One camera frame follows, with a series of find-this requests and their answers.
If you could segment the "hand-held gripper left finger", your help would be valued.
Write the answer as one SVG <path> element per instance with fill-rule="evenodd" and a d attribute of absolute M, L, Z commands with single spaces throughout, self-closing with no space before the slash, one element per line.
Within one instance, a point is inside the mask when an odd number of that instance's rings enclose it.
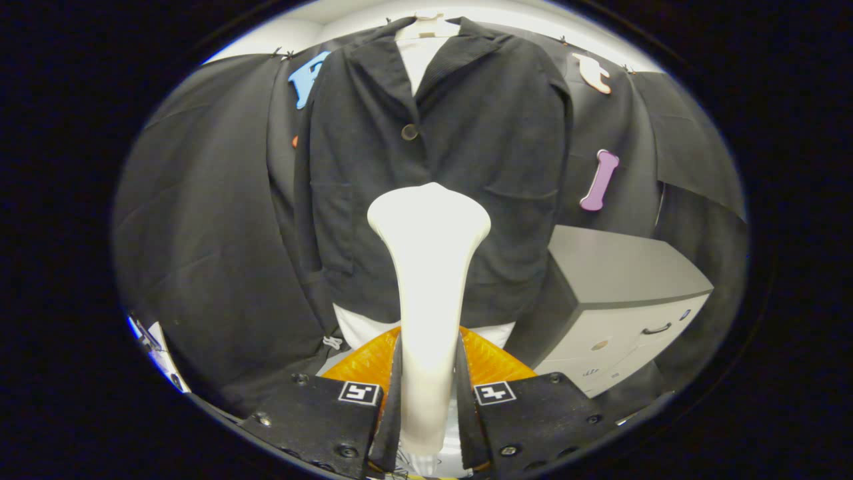
<path fill-rule="evenodd" d="M 378 335 L 323 375 L 294 374 L 240 428 L 289 461 L 341 478 L 391 472 L 401 431 L 400 333 Z"/>

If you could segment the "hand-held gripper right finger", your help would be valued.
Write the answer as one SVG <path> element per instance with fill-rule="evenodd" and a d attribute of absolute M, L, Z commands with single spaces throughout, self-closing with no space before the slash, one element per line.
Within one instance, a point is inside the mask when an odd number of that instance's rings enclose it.
<path fill-rule="evenodd" d="M 600 449 L 618 428 L 563 373 L 534 373 L 460 329 L 456 398 L 463 465 L 477 479 L 535 479 Z"/>

